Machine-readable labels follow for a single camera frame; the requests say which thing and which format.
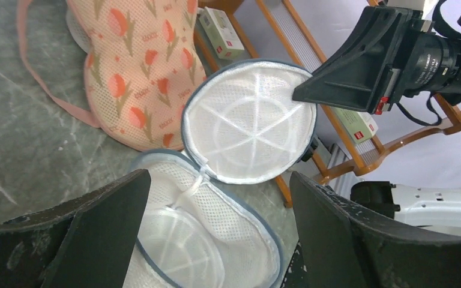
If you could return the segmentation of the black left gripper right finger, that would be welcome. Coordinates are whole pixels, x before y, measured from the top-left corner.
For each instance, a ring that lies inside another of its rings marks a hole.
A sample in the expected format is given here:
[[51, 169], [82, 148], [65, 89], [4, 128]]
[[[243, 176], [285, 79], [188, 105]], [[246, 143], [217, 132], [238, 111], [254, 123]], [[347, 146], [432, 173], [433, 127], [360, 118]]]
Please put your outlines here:
[[461, 189], [364, 181], [345, 198], [294, 172], [289, 187], [309, 287], [461, 287]]

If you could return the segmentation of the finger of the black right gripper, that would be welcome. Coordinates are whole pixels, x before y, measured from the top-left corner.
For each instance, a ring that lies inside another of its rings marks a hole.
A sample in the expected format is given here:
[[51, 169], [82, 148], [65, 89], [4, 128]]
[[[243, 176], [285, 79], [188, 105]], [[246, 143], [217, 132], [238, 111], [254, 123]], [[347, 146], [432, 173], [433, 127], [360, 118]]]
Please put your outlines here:
[[407, 8], [366, 7], [337, 52], [295, 88], [293, 100], [380, 114], [397, 80], [394, 60], [413, 16]]

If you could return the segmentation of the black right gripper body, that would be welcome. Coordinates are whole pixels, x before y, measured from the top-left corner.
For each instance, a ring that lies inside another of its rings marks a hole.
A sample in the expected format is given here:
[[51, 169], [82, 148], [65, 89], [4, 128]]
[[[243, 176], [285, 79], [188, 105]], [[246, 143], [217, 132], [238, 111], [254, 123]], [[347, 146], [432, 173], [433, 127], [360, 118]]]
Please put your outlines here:
[[431, 20], [410, 20], [388, 73], [383, 95], [373, 108], [376, 115], [391, 110], [394, 104], [399, 106], [402, 96], [412, 98], [422, 91], [434, 93], [439, 88], [442, 40], [433, 32]]

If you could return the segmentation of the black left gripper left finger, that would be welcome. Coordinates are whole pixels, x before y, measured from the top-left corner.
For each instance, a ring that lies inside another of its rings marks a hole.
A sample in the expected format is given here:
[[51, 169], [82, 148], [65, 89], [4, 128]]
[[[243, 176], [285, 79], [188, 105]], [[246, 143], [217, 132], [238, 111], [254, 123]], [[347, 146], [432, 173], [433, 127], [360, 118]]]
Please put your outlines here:
[[0, 224], [0, 287], [122, 287], [150, 185], [139, 169]]

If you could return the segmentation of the white mesh laundry bag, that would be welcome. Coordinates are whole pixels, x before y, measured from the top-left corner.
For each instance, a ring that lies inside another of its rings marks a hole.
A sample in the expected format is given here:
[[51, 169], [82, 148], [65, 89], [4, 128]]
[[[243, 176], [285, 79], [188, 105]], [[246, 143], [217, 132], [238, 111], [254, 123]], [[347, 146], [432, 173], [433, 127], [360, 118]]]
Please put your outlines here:
[[276, 234], [218, 183], [260, 184], [297, 163], [317, 107], [292, 99], [305, 68], [249, 59], [198, 87], [182, 112], [184, 150], [141, 153], [151, 177], [125, 287], [273, 287], [282, 273]]

